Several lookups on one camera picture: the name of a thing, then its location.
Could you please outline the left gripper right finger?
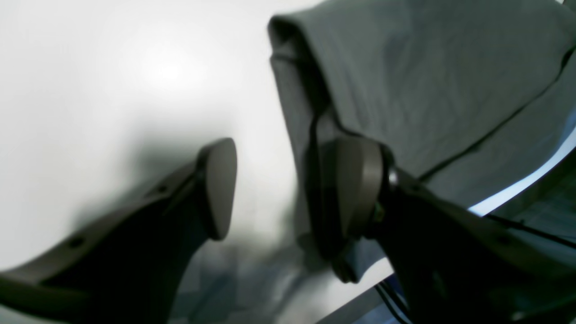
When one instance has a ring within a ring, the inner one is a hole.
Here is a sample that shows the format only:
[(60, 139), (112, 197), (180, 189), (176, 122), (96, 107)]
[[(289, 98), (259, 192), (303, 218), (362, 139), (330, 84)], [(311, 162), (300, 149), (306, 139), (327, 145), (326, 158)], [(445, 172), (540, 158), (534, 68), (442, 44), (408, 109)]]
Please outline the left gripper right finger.
[(341, 281), (359, 281), (347, 260), (374, 240), (397, 275), (414, 324), (569, 324), (575, 269), (502, 224), (437, 197), (361, 137), (335, 140), (322, 167), (320, 250)]

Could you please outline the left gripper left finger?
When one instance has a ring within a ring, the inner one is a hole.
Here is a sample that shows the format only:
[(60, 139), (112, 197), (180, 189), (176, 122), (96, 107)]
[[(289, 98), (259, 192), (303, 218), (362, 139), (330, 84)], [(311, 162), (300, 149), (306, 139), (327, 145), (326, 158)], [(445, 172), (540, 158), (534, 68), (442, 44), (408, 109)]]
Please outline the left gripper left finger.
[(204, 146), (137, 201), (2, 271), (1, 304), (69, 324), (166, 323), (189, 261), (229, 232), (237, 166), (232, 138)]

